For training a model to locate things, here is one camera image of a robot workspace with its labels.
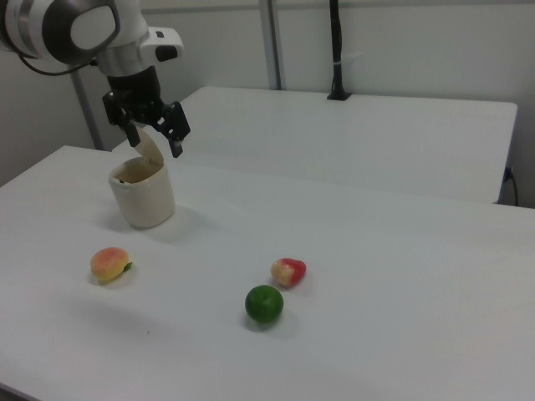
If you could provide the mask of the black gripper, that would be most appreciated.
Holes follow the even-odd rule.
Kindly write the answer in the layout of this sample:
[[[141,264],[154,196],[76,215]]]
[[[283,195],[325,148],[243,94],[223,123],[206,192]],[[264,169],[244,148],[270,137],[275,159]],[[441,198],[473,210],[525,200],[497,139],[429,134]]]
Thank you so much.
[[[165,104],[161,100],[155,67],[129,76],[107,76],[107,80],[110,91],[103,96],[103,103],[109,123],[125,133],[131,147],[140,143],[134,121],[156,124],[155,129],[167,138],[172,156],[178,158],[191,127],[179,102]]]

